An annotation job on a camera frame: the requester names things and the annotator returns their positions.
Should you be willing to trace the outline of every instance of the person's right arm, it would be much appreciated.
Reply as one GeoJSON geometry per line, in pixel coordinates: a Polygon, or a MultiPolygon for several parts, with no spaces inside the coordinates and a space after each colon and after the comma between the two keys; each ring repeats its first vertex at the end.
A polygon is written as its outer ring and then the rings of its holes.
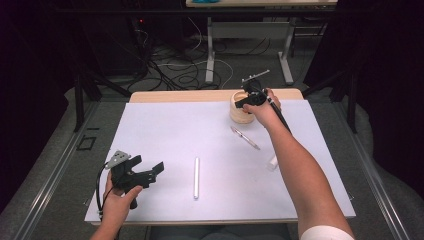
{"type": "MultiPolygon", "coordinates": [[[[270,89],[268,95],[279,104],[270,89]]],[[[245,104],[243,108],[255,114],[271,137],[281,175],[298,215],[299,237],[319,225],[339,228],[353,237],[321,167],[284,127],[268,102],[261,106],[245,104]]]]}

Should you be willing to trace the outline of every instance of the white eraser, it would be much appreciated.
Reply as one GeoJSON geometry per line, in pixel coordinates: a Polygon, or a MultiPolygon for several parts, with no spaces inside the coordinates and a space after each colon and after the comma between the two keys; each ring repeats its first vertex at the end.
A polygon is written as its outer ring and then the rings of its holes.
{"type": "Polygon", "coordinates": [[[274,156],[271,161],[266,165],[266,168],[271,172],[274,171],[278,166],[277,156],[274,156]]]}

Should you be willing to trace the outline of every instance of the small white object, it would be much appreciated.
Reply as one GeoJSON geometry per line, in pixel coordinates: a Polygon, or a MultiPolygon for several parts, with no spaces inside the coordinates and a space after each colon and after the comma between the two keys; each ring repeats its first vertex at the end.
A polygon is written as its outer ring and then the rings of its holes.
{"type": "Polygon", "coordinates": [[[266,165],[266,168],[271,172],[274,171],[278,166],[277,156],[274,156],[271,161],[266,165]]]}
{"type": "Polygon", "coordinates": [[[196,157],[194,160],[194,199],[199,198],[199,167],[200,159],[196,157]]]}

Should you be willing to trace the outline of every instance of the person's right hand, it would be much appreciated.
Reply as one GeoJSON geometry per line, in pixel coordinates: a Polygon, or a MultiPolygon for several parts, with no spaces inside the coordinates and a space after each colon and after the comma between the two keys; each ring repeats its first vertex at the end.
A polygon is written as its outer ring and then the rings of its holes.
{"type": "MultiPolygon", "coordinates": [[[[280,108],[281,104],[278,98],[274,95],[274,92],[267,88],[268,96],[274,100],[275,105],[277,105],[278,108],[280,108]]],[[[281,121],[278,118],[277,114],[275,114],[274,109],[272,109],[271,105],[268,103],[268,101],[265,101],[260,106],[252,106],[249,104],[243,105],[243,111],[253,113],[255,114],[256,119],[264,125],[265,128],[269,128],[272,124],[280,124],[281,121]]]]}

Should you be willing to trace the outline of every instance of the wooden desk top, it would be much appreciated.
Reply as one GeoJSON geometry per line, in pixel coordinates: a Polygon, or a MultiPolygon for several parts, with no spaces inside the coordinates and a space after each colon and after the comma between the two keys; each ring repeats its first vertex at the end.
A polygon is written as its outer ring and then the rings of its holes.
{"type": "Polygon", "coordinates": [[[337,0],[220,0],[217,3],[193,3],[186,0],[187,7],[275,7],[336,5],[337,0]]]}
{"type": "MultiPolygon", "coordinates": [[[[131,95],[130,103],[230,101],[231,96],[237,91],[241,89],[135,92],[131,95]]],[[[302,93],[295,88],[272,89],[272,91],[280,100],[303,100],[302,93]]]]}

